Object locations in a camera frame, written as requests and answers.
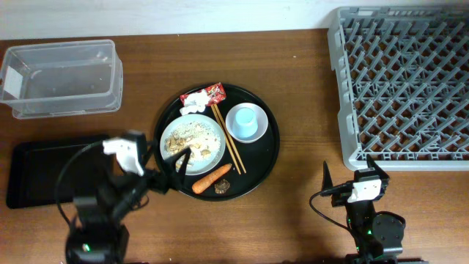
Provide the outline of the black rectangular tray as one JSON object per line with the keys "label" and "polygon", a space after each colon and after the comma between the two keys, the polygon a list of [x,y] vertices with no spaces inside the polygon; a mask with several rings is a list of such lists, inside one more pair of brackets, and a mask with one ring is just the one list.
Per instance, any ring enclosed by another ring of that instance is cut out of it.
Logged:
{"label": "black rectangular tray", "polygon": [[[10,209],[52,205],[54,188],[64,165],[88,144],[108,139],[106,134],[72,139],[23,142],[12,152],[6,204]],[[112,172],[112,157],[102,147],[80,155],[67,169],[59,188],[62,202],[87,194]]]}

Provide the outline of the wooden chopstick left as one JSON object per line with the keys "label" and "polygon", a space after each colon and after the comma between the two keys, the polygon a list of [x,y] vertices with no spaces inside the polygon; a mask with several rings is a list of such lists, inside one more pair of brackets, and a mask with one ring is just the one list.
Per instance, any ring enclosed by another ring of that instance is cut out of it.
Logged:
{"label": "wooden chopstick left", "polygon": [[229,140],[228,140],[228,138],[227,138],[227,136],[226,136],[226,132],[225,132],[224,127],[223,127],[223,125],[222,125],[222,123],[221,123],[221,118],[218,116],[218,112],[217,112],[217,110],[215,109],[216,105],[211,105],[210,107],[211,107],[211,109],[212,109],[212,111],[213,111],[213,114],[214,114],[214,116],[215,116],[215,119],[216,119],[217,123],[218,123],[218,124],[220,125],[220,127],[221,127],[221,130],[222,130],[222,132],[223,132],[224,139],[225,139],[225,142],[226,142],[226,146],[228,147],[229,154],[230,154],[230,156],[231,156],[231,158],[232,158],[232,160],[233,160],[233,162],[234,162],[234,166],[235,166],[235,168],[236,168],[236,170],[237,170],[237,173],[238,173],[239,175],[241,175],[241,171],[240,171],[240,168],[239,168],[239,166],[238,166],[237,159],[235,158],[235,155],[234,155],[233,150],[232,150],[232,146],[231,146],[230,143],[229,143]]}

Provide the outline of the round black serving tray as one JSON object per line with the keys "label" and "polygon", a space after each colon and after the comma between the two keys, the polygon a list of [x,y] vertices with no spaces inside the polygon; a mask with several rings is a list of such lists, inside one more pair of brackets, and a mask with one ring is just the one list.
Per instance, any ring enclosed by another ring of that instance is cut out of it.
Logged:
{"label": "round black serving tray", "polygon": [[[229,173],[225,174],[222,179],[227,179],[230,183],[230,188],[224,194],[216,194],[215,188],[212,186],[201,194],[195,194],[192,190],[192,185],[197,180],[208,175],[209,172],[217,169],[219,166],[232,162],[232,157],[228,150],[223,154],[221,161],[215,164],[214,169],[194,176],[185,176],[184,185],[180,192],[195,199],[211,202],[235,199],[254,190],[273,170],[280,150],[280,133],[278,124],[267,104],[256,94],[248,91],[247,89],[227,83],[222,83],[222,85],[227,93],[227,99],[219,103],[218,108],[223,115],[225,122],[226,115],[231,108],[235,107],[239,103],[253,103],[260,106],[260,108],[266,113],[268,125],[265,134],[254,143],[244,144],[236,142],[236,140],[233,139],[247,173],[239,175],[237,170],[234,168]],[[172,121],[181,117],[181,114],[179,113],[179,109],[181,107],[182,102],[179,99],[179,96],[169,103],[155,126],[154,139],[160,140],[164,129]]]}

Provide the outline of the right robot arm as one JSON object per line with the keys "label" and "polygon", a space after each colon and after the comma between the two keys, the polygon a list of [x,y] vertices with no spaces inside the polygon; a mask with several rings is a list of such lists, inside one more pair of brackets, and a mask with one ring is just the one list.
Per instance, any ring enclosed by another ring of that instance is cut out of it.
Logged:
{"label": "right robot arm", "polygon": [[406,221],[392,212],[377,212],[374,203],[385,194],[390,177],[370,155],[366,168],[354,171],[354,178],[334,185],[326,163],[323,164],[322,188],[310,197],[330,197],[334,208],[344,207],[346,224],[327,217],[315,207],[311,209],[325,220],[348,231],[356,247],[355,254],[348,254],[345,263],[423,263],[422,259],[399,259],[403,252]]}

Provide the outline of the grey dishwasher rack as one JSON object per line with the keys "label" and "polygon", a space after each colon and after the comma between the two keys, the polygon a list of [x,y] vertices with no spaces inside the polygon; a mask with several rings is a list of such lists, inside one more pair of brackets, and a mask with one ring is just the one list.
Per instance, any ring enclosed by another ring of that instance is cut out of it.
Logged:
{"label": "grey dishwasher rack", "polygon": [[341,7],[328,30],[344,165],[468,169],[468,7]]}

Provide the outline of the wooden chopstick right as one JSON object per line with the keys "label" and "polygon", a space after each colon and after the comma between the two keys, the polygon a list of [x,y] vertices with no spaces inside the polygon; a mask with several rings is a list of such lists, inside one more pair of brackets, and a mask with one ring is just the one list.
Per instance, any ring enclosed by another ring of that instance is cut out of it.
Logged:
{"label": "wooden chopstick right", "polygon": [[222,114],[221,114],[221,112],[218,108],[218,105],[217,104],[213,105],[213,109],[214,109],[215,113],[217,114],[219,120],[221,121],[221,125],[223,126],[224,132],[225,132],[226,137],[229,141],[229,146],[230,146],[229,151],[230,151],[230,154],[231,154],[231,156],[234,160],[234,163],[235,163],[235,166],[238,170],[238,173],[241,174],[241,172],[243,172],[244,174],[246,174],[247,171],[245,169],[244,163],[243,163],[243,161],[240,157],[240,154],[239,154],[239,152],[237,150],[237,147],[236,147],[236,145],[235,145],[235,143],[232,139],[232,136],[228,132],[226,123],[225,123],[224,118],[223,118],[223,116],[222,116]]}

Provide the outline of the pale grey plate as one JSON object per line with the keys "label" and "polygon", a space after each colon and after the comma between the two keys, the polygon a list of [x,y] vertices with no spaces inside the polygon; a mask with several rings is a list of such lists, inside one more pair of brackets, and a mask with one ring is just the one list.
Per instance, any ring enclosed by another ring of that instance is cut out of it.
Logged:
{"label": "pale grey plate", "polygon": [[189,147],[186,175],[201,175],[213,169],[224,155],[226,141],[219,124],[202,114],[187,114],[170,122],[160,137],[163,160]]}

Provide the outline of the brown mushroom piece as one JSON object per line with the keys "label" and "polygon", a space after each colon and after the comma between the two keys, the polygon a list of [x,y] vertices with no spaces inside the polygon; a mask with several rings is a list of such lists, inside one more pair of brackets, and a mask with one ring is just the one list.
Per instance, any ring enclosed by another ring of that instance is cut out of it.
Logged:
{"label": "brown mushroom piece", "polygon": [[228,180],[226,180],[226,179],[219,180],[214,185],[215,193],[216,194],[225,194],[228,191],[228,189],[230,188],[230,186],[231,186],[231,184]]}

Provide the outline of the light blue cup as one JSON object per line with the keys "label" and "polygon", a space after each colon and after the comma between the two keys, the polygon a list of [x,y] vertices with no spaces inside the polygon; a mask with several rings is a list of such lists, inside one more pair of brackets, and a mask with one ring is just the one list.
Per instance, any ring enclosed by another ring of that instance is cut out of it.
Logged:
{"label": "light blue cup", "polygon": [[237,138],[248,138],[256,133],[257,128],[258,125],[254,110],[243,107],[235,113],[233,131]]}

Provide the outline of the red snack wrapper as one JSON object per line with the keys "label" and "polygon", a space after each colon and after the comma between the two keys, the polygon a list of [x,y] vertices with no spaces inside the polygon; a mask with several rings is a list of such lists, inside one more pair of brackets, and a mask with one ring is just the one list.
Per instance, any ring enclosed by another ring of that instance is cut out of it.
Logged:
{"label": "red snack wrapper", "polygon": [[207,92],[207,94],[210,98],[210,101],[206,106],[211,106],[211,105],[214,105],[214,104],[218,104],[221,101],[226,99],[226,92],[225,92],[225,89],[224,89],[222,83],[213,84],[211,86],[208,86],[208,87],[205,87],[205,88],[202,88],[202,89]]}

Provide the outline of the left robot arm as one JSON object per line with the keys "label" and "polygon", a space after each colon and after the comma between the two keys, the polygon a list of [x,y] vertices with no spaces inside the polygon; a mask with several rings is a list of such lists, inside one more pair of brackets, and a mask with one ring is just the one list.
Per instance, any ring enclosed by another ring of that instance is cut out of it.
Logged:
{"label": "left robot arm", "polygon": [[[70,158],[59,173],[54,198],[59,212],[69,227],[65,244],[67,263],[123,263],[129,232],[122,220],[144,207],[142,198],[148,191],[166,194],[179,191],[191,156],[185,147],[163,163],[167,172],[147,169],[158,143],[148,142],[144,133],[129,131],[121,137],[91,143]],[[69,219],[59,200],[59,188],[69,166],[94,147],[102,147],[106,155],[115,155],[124,175],[108,176],[91,190],[91,194],[73,198],[77,214]]]}

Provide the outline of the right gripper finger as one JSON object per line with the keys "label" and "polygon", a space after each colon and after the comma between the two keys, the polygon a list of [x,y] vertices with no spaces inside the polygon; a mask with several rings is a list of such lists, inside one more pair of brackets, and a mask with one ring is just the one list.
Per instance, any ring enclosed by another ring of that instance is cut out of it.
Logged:
{"label": "right gripper finger", "polygon": [[369,168],[373,168],[375,171],[381,171],[382,169],[377,165],[376,161],[373,159],[373,157],[370,156],[370,154],[366,155],[366,164]]}
{"label": "right gripper finger", "polygon": [[333,181],[330,176],[330,171],[328,168],[328,164],[326,161],[322,163],[323,165],[323,179],[322,179],[322,188],[321,188],[321,196],[326,197],[330,195],[330,190],[333,188]]}

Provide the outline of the white tissue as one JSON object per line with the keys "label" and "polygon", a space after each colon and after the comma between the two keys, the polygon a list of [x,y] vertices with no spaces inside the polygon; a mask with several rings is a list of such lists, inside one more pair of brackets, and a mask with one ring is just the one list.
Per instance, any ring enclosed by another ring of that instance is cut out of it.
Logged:
{"label": "white tissue", "polygon": [[183,104],[183,107],[180,109],[180,113],[184,116],[186,114],[203,112],[206,105],[209,103],[210,98],[207,92],[202,89],[188,95],[181,95],[180,100]]}

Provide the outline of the rice and food scraps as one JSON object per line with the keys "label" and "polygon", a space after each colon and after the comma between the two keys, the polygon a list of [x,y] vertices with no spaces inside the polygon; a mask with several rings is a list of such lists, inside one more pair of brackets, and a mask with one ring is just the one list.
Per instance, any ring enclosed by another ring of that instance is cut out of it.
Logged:
{"label": "rice and food scraps", "polygon": [[221,138],[212,126],[203,122],[179,124],[164,138],[163,153],[170,157],[186,147],[191,149],[187,166],[190,171],[197,166],[205,166],[217,156],[221,148]]}

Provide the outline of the orange carrot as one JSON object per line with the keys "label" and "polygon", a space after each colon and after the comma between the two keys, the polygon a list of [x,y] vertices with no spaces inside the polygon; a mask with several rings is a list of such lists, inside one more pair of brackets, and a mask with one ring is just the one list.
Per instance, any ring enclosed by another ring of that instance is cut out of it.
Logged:
{"label": "orange carrot", "polygon": [[192,185],[192,191],[195,194],[200,194],[209,188],[216,180],[225,175],[232,168],[232,164],[225,164],[220,166],[215,171],[204,176],[202,179],[196,181]]}

